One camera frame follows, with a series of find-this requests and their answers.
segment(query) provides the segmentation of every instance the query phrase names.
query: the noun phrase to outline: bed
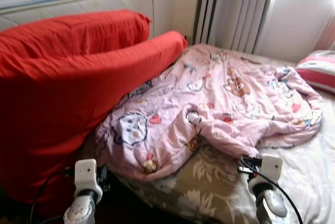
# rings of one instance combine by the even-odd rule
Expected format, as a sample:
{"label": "bed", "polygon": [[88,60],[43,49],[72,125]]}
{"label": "bed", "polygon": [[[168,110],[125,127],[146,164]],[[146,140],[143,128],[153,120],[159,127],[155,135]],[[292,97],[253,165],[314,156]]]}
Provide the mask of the bed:
{"label": "bed", "polygon": [[[141,12],[153,21],[152,0],[64,0],[3,10],[0,29],[53,16],[121,8]],[[154,36],[153,28],[150,37]],[[242,55],[255,62],[295,66],[256,55]],[[325,110],[321,128],[311,141],[291,149],[260,149],[260,153],[282,157],[279,184],[297,205],[304,223],[333,223],[335,220],[335,100],[330,94],[320,94]],[[194,222],[257,223],[254,196],[248,191],[247,177],[237,173],[233,158],[210,145],[199,147],[177,172],[161,180],[144,183],[123,176],[118,178],[150,206]],[[292,222],[297,223],[293,212]]]}

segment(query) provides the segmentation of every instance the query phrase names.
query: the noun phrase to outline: bed sheet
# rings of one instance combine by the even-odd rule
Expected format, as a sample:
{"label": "bed sheet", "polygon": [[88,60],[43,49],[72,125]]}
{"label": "bed sheet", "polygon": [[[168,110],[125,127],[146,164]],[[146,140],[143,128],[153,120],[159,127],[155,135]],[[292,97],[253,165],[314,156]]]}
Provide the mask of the bed sheet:
{"label": "bed sheet", "polygon": [[[242,55],[256,62],[294,66],[256,55]],[[304,223],[315,224],[335,220],[335,99],[330,94],[320,94],[325,111],[321,128],[311,141],[291,149],[260,149],[260,153],[282,157],[279,184],[296,204]],[[153,183],[124,177],[119,180],[150,206],[194,222],[258,223],[247,176],[237,173],[232,158],[209,145],[200,147],[181,169],[164,179]],[[298,223],[291,208],[290,212],[292,223]]]}

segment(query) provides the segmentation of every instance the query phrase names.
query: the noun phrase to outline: cable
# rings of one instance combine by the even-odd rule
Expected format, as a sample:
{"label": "cable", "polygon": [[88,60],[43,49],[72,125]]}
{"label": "cable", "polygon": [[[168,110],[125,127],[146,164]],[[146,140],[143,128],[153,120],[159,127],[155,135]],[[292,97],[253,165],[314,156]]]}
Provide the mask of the cable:
{"label": "cable", "polygon": [[44,181],[43,185],[41,185],[41,187],[40,187],[40,189],[38,190],[38,193],[37,193],[37,195],[36,195],[36,197],[35,197],[35,199],[34,199],[34,201],[33,201],[33,203],[32,203],[31,210],[30,210],[30,216],[29,216],[29,224],[32,224],[32,216],[33,216],[33,214],[34,214],[34,208],[35,208],[35,206],[36,206],[36,204],[37,204],[37,200],[38,200],[38,198],[41,196],[41,194],[42,194],[42,192],[43,192],[45,186],[47,185],[47,183],[48,183],[53,177],[55,177],[55,176],[57,176],[57,175],[67,175],[67,174],[71,174],[71,170],[66,169],[66,170],[61,171],[61,172],[53,173],[53,174],[49,175],[49,177],[46,179],[46,181]]}
{"label": "cable", "polygon": [[299,223],[300,224],[303,224],[303,220],[302,220],[302,217],[300,216],[300,213],[297,209],[297,207],[294,205],[293,201],[291,200],[291,198],[288,196],[288,194],[278,185],[278,183],[275,183],[273,180],[271,180],[269,177],[267,177],[266,175],[260,173],[259,171],[257,171],[255,168],[253,168],[252,166],[250,166],[245,160],[244,160],[244,157],[241,157],[241,162],[242,164],[249,168],[250,170],[252,170],[254,173],[258,174],[259,176],[263,177],[264,179],[266,179],[267,181],[269,181],[271,184],[273,184],[274,186],[276,186],[284,195],[285,197],[287,198],[287,200],[289,201],[289,203],[291,204],[291,206],[293,207],[294,209],[294,212],[295,214],[297,215],[298,217],[298,220],[299,220]]}
{"label": "cable", "polygon": [[54,220],[58,220],[58,219],[62,219],[63,216],[62,215],[58,215],[58,216],[55,216],[55,217],[51,217],[49,219],[46,219],[44,221],[42,221],[40,224],[46,224],[47,222],[49,221],[54,221]]}

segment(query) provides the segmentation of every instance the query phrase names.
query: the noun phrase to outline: pink blanket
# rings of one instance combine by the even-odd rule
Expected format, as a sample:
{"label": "pink blanket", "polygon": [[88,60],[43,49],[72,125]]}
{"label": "pink blanket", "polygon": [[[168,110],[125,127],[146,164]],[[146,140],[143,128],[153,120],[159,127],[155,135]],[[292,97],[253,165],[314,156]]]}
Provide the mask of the pink blanket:
{"label": "pink blanket", "polygon": [[151,181],[179,169],[199,144],[239,158],[257,156],[256,146],[309,140],[320,126],[321,96],[293,68],[247,56],[204,45],[186,49],[123,98],[88,137],[82,157]]}

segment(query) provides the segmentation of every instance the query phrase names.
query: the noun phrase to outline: striped pillow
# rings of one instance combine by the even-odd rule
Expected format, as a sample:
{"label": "striped pillow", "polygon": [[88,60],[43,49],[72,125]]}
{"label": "striped pillow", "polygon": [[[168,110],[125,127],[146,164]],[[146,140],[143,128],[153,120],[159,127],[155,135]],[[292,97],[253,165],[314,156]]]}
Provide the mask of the striped pillow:
{"label": "striped pillow", "polygon": [[310,86],[335,93],[335,51],[314,51],[298,63],[296,70]]}

